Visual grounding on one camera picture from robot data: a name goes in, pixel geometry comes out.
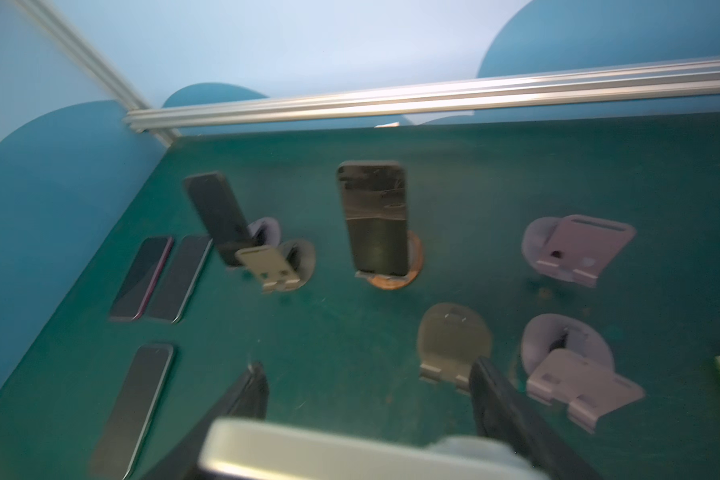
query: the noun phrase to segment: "green table surface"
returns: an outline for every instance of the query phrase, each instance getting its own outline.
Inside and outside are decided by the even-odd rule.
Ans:
[[[354,277],[335,178],[346,160],[407,169],[426,259],[403,290]],[[212,170],[250,221],[275,216],[284,239],[314,243],[314,277],[265,296],[214,252],[181,322],[107,321],[145,237],[203,231],[181,181]],[[520,254],[529,222],[568,214],[637,229],[595,289],[541,278]],[[418,379],[418,324],[437,302],[485,318],[493,360],[520,389],[531,318],[588,322],[646,398],[601,418],[595,435],[560,405],[534,408],[606,478],[720,478],[720,114],[178,141],[0,390],[0,479],[86,478],[128,365],[153,341],[178,354],[133,478],[251,360],[269,378],[268,422],[415,446],[472,434],[469,398]]]

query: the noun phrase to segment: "phone stand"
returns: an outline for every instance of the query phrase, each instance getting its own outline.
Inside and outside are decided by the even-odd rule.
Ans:
[[[631,225],[592,216],[545,216],[526,228],[522,251],[539,274],[593,288],[635,233]]]
[[[589,433],[597,419],[645,396],[639,385],[573,350],[552,350],[528,379],[526,393],[545,405],[568,405],[568,419]]]
[[[262,293],[296,290],[315,272],[315,246],[302,238],[280,246],[241,248],[235,257],[261,282]]]
[[[256,241],[256,246],[278,246],[282,239],[282,231],[277,218],[264,216],[248,225],[248,233]]]
[[[405,276],[390,276],[378,274],[366,274],[356,272],[358,278],[365,278],[368,283],[382,290],[397,290],[408,286],[416,280],[419,272],[424,267],[424,246],[416,234],[408,231],[408,274]]]
[[[480,358],[474,363],[469,389],[479,436],[506,442],[548,478],[603,480],[489,359]]]
[[[538,315],[525,326],[520,341],[523,369],[530,375],[552,350],[558,348],[572,350],[608,370],[614,370],[614,354],[594,328],[556,313]]]
[[[454,383],[469,394],[469,372],[480,357],[490,357],[493,335],[479,314],[455,303],[438,303],[424,314],[416,351],[422,364],[419,378]]]

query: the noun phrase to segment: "smartphone lying flat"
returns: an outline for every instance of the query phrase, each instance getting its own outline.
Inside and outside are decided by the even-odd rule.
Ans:
[[[184,190],[192,200],[213,245],[229,266],[240,266],[235,252],[256,246],[248,223],[240,211],[230,184],[221,172],[193,175],[184,179]]]
[[[171,323],[179,321],[211,243],[208,235],[187,235],[182,239],[146,310],[147,316]]]
[[[110,320],[129,322],[142,316],[172,245],[171,236],[151,236],[144,240],[112,302]]]
[[[355,268],[408,274],[405,170],[395,161],[348,161],[336,170]]]
[[[92,476],[123,480],[133,471],[172,359],[169,344],[144,345],[136,351],[90,458]]]

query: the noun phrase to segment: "orange round base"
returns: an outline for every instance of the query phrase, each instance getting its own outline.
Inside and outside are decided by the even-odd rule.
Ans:
[[[406,279],[400,280],[396,278],[384,278],[383,276],[374,276],[368,279],[368,283],[382,290],[397,290],[404,286],[408,286],[416,280],[419,272],[424,268],[424,245],[416,234],[408,231],[408,246],[413,250],[413,262]]]

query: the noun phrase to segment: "round base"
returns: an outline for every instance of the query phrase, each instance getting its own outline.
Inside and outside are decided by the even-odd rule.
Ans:
[[[248,226],[248,234],[250,236],[255,236],[259,232],[259,229],[263,229],[263,245],[278,246],[280,244],[280,240],[282,240],[282,231],[280,230],[280,223],[277,221],[277,218],[272,218],[271,216],[259,218],[257,221]]]
[[[553,344],[559,342],[567,332],[576,330],[584,337],[584,341],[576,349],[576,353],[584,358],[597,362],[614,370],[614,354],[602,336],[594,328],[584,322],[556,313],[545,313],[534,317],[525,326],[523,339],[520,341],[520,358],[523,369],[530,375],[539,364],[547,358]]]
[[[536,270],[536,260],[541,256],[541,250],[547,241],[554,233],[557,225],[560,223],[560,218],[556,216],[543,216],[530,222],[528,227],[525,229],[523,234],[523,243],[521,249],[523,251],[523,257],[534,270]],[[573,278],[567,280],[565,278],[559,278],[558,280],[565,280],[568,282],[573,281]]]
[[[408,264],[410,268],[406,276],[374,275],[368,283],[382,290],[397,290],[410,285],[424,268],[424,245],[416,234],[408,231]]]
[[[297,238],[295,240],[288,240],[284,244],[280,245],[280,254],[283,258],[288,259],[291,251],[296,248],[296,265],[293,267],[294,271],[298,275],[300,281],[293,287],[289,287],[288,290],[296,290],[301,288],[305,283],[309,282],[312,278],[312,274],[315,273],[315,264],[317,263],[317,256],[315,252],[315,246],[312,242],[303,238]]]
[[[416,351],[421,375],[431,381],[455,383],[468,390],[469,371],[479,356],[490,356],[493,335],[474,310],[456,303],[438,303],[418,327]]]

